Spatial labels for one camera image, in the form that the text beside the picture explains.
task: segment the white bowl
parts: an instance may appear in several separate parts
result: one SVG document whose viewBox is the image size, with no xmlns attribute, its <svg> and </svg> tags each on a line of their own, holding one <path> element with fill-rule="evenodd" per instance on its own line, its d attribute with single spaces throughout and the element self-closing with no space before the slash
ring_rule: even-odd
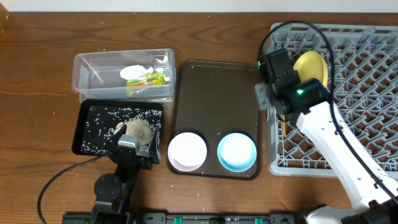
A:
<svg viewBox="0 0 398 224">
<path fill-rule="evenodd" d="M 167 155 L 176 169 L 184 172 L 193 171 L 206 159 L 206 143 L 197 134 L 181 133 L 170 142 Z"/>
</svg>

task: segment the black tray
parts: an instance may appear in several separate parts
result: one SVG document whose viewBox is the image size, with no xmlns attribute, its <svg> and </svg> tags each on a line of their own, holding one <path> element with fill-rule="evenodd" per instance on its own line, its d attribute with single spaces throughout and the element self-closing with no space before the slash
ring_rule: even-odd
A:
<svg viewBox="0 0 398 224">
<path fill-rule="evenodd" d="M 256 66 L 240 63 L 187 61 L 177 79 L 174 126 L 171 139 L 178 133 L 198 133 L 207 145 L 207 157 L 201 167 L 182 172 L 167 159 L 169 169 L 182 175 L 250 180 L 261 170 L 261 113 L 254 85 L 259 83 Z M 254 165 L 244 172 L 224 168 L 217 146 L 230 133 L 244 133 L 257 147 Z"/>
<path fill-rule="evenodd" d="M 135 115 L 146 111 L 149 111 L 146 116 L 149 124 L 160 124 L 158 128 L 161 137 L 164 111 L 160 103 L 119 100 L 83 101 L 80 106 L 75 137 L 72 143 L 73 153 L 86 156 L 101 154 L 104 143 L 110 135 L 109 129 L 115 128 L 118 123 L 129 120 Z M 88 143 L 90 143 L 90 150 L 86 148 Z"/>
</svg>

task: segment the yellow utensil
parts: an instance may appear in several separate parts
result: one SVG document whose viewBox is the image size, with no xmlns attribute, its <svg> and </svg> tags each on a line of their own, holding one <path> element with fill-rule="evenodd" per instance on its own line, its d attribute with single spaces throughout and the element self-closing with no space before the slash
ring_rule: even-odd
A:
<svg viewBox="0 0 398 224">
<path fill-rule="evenodd" d="M 293 66 L 298 71 L 301 82 L 309 78 L 318 79 L 324 87 L 328 84 L 328 65 L 325 59 L 315 51 L 305 52 Z M 284 136 L 286 137 L 286 124 L 284 123 Z"/>
</svg>

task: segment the bowl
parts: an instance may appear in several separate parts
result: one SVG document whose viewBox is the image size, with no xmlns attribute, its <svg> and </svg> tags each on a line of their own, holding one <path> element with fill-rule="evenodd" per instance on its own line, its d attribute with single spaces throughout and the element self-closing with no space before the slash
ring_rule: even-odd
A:
<svg viewBox="0 0 398 224">
<path fill-rule="evenodd" d="M 226 169 L 243 172 L 252 167 L 256 161 L 256 145 L 245 134 L 232 133 L 225 136 L 218 144 L 217 156 Z"/>
<path fill-rule="evenodd" d="M 176 169 L 184 172 L 193 171 L 206 159 L 206 143 L 195 133 L 181 133 L 171 140 L 167 155 L 171 165 Z"/>
</svg>

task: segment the plastic crate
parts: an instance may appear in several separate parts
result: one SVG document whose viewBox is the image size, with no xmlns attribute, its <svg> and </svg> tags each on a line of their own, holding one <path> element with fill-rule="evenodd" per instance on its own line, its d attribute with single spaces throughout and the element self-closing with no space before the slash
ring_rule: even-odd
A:
<svg viewBox="0 0 398 224">
<path fill-rule="evenodd" d="M 398 27 L 315 24 L 335 56 L 335 103 L 374 160 L 398 178 Z M 328 49 L 315 30 L 286 25 L 264 44 L 265 52 L 285 48 L 292 59 L 314 50 L 327 62 Z M 268 168 L 275 175 L 336 177 L 312 142 L 268 110 Z"/>
</svg>

